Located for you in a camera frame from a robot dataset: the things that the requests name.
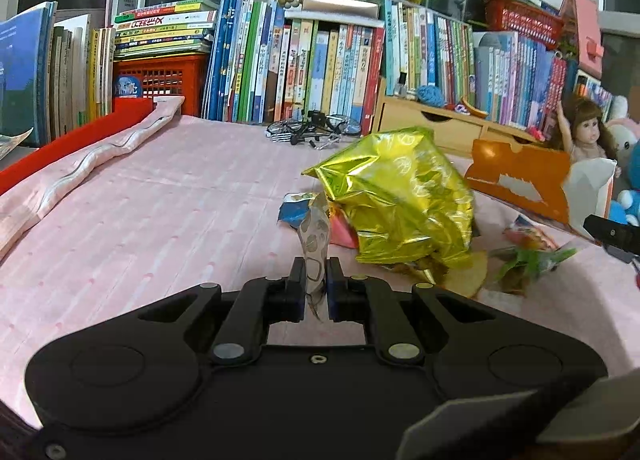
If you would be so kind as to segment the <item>blue Doraemon plush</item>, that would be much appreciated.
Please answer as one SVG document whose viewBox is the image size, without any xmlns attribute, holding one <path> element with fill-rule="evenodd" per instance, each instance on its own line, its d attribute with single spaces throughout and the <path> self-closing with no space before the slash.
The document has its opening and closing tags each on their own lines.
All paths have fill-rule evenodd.
<svg viewBox="0 0 640 460">
<path fill-rule="evenodd" d="M 620 176 L 614 185 L 608 218 L 623 225 L 639 226 L 639 142 L 626 143 L 618 153 Z"/>
</svg>

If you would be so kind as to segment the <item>red plastic crate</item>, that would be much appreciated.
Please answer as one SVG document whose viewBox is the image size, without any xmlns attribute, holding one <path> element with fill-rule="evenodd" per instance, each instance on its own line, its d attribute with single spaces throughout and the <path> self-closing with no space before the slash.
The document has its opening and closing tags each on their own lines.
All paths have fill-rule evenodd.
<svg viewBox="0 0 640 460">
<path fill-rule="evenodd" d="M 119 98 L 182 96 L 181 113 L 201 116 L 209 55 L 186 53 L 133 60 L 113 65 L 114 95 Z"/>
</svg>

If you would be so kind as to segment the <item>upright books row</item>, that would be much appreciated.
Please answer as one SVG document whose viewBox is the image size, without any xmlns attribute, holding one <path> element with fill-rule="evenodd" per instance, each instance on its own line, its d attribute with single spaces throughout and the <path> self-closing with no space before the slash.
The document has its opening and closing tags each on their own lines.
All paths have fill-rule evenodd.
<svg viewBox="0 0 640 460">
<path fill-rule="evenodd" d="M 521 0 L 560 16 L 544 2 Z M 485 2 L 482 0 L 485 13 Z M 602 113 L 613 95 L 578 68 L 563 37 L 549 50 L 516 31 L 492 31 L 484 20 L 457 20 L 408 0 L 382 0 L 385 24 L 385 95 L 416 99 L 420 86 L 436 86 L 446 106 L 462 114 L 517 128 L 544 141 L 565 96 L 590 98 Z"/>
<path fill-rule="evenodd" d="M 372 130 L 386 29 L 364 0 L 219 0 L 201 117 L 268 125 L 310 112 Z"/>
</svg>

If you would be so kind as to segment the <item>red basket on top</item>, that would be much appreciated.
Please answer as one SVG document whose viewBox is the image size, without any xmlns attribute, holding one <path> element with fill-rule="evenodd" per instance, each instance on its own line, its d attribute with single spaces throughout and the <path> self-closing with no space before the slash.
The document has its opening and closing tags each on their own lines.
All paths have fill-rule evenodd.
<svg viewBox="0 0 640 460">
<path fill-rule="evenodd" d="M 563 31 L 561 17 L 521 0 L 484 0 L 492 31 L 516 31 L 555 50 Z"/>
</svg>

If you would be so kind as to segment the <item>stack of flat books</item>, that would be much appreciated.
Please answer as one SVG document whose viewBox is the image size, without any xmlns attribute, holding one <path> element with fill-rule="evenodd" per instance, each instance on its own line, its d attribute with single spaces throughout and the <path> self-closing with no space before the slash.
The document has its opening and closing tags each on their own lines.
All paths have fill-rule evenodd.
<svg viewBox="0 0 640 460">
<path fill-rule="evenodd" d="M 218 5 L 210 0 L 179 0 L 118 13 L 114 19 L 116 61 L 144 57 L 208 54 Z"/>
</svg>

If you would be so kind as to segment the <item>large blue book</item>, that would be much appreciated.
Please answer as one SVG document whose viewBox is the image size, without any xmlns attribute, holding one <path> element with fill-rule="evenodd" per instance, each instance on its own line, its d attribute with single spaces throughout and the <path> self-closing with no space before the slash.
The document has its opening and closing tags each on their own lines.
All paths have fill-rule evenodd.
<svg viewBox="0 0 640 460">
<path fill-rule="evenodd" d="M 30 131 L 26 144 L 46 145 L 49 63 L 58 4 L 41 2 L 1 23 L 1 133 Z"/>
</svg>

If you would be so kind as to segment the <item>upright books right row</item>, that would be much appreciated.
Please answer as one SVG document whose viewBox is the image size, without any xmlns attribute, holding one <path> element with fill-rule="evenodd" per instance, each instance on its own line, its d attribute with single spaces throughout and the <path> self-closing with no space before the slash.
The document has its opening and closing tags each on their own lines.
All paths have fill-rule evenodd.
<svg viewBox="0 0 640 460">
<path fill-rule="evenodd" d="M 544 2 L 521 0 L 560 16 Z M 485 2 L 482 0 L 485 13 Z M 563 37 L 549 50 L 516 31 L 492 31 L 484 20 L 457 20 L 408 0 L 382 0 L 385 24 L 385 95 L 416 99 L 420 86 L 436 86 L 446 106 L 462 114 L 517 128 L 544 141 L 565 96 L 590 98 L 602 113 L 613 95 L 578 68 Z"/>
</svg>

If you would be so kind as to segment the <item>gold foil bag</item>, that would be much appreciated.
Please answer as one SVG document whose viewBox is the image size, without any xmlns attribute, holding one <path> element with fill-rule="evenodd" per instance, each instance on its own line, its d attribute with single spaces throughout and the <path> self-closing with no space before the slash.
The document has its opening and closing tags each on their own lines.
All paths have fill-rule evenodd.
<svg viewBox="0 0 640 460">
<path fill-rule="evenodd" d="M 474 195 L 429 128 L 371 133 L 303 173 L 342 208 L 360 263 L 453 269 L 470 253 Z"/>
</svg>

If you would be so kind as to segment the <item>green plastic wrapper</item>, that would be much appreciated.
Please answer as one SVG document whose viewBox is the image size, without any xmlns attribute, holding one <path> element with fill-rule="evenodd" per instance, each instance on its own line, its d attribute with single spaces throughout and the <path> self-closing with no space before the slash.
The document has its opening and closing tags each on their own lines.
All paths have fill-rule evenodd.
<svg viewBox="0 0 640 460">
<path fill-rule="evenodd" d="M 510 295 L 526 295 L 531 283 L 544 274 L 555 271 L 576 253 L 575 248 L 567 246 L 542 250 L 512 246 L 492 251 L 490 256 L 502 262 L 496 275 L 500 290 Z"/>
</svg>

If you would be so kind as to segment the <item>orange potato sticks box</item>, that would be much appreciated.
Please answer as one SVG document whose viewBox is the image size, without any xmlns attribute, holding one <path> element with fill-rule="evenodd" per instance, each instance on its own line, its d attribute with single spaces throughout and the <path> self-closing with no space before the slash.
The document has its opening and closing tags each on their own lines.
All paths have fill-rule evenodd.
<svg viewBox="0 0 640 460">
<path fill-rule="evenodd" d="M 593 158 L 573 163 L 564 151 L 534 145 L 514 149 L 511 144 L 477 139 L 466 182 L 541 220 L 585 239 L 590 215 L 610 212 L 617 163 Z"/>
</svg>

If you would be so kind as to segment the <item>colourful snack packet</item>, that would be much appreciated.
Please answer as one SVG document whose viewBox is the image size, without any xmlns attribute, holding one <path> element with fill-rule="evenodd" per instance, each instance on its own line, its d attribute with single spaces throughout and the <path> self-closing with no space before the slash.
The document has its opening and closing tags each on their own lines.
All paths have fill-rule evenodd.
<svg viewBox="0 0 640 460">
<path fill-rule="evenodd" d="M 503 236 L 525 250 L 555 251 L 559 248 L 551 237 L 521 214 L 503 231 Z"/>
</svg>

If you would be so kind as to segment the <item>blue yarn ball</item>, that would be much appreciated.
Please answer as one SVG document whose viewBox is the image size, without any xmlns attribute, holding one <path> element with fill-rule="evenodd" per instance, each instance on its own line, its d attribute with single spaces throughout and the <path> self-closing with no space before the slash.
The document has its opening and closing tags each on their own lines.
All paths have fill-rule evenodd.
<svg viewBox="0 0 640 460">
<path fill-rule="evenodd" d="M 420 86 L 416 89 L 416 99 L 419 103 L 435 108 L 444 108 L 446 101 L 442 91 L 436 86 Z"/>
</svg>

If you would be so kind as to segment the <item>wooden drawer organizer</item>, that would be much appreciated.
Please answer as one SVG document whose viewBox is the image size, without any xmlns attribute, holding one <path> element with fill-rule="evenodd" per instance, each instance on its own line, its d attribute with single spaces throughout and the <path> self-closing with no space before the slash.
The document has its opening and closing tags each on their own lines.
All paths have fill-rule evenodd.
<svg viewBox="0 0 640 460">
<path fill-rule="evenodd" d="M 506 127 L 478 117 L 452 110 L 423 105 L 410 98 L 387 96 L 386 81 L 380 82 L 372 131 L 386 132 L 402 128 L 429 128 L 434 141 L 446 153 L 470 157 L 476 139 L 510 143 L 514 148 L 541 146 L 532 135 L 517 128 Z"/>
</svg>

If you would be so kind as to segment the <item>white blue paper bag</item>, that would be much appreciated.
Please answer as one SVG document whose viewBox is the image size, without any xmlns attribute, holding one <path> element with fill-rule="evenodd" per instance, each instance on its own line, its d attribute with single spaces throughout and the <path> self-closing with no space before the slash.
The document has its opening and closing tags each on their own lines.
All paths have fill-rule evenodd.
<svg viewBox="0 0 640 460">
<path fill-rule="evenodd" d="M 314 191 L 287 193 L 280 204 L 278 222 L 297 231 L 309 219 L 311 207 L 318 196 Z"/>
</svg>

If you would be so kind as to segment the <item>upright books left row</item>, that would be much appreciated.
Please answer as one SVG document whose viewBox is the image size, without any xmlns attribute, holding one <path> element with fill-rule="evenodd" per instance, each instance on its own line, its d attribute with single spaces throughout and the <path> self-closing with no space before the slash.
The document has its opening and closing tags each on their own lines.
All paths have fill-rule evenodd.
<svg viewBox="0 0 640 460">
<path fill-rule="evenodd" d="M 364 0 L 219 0 L 201 117 L 268 125 L 310 112 L 372 130 L 386 29 Z"/>
</svg>

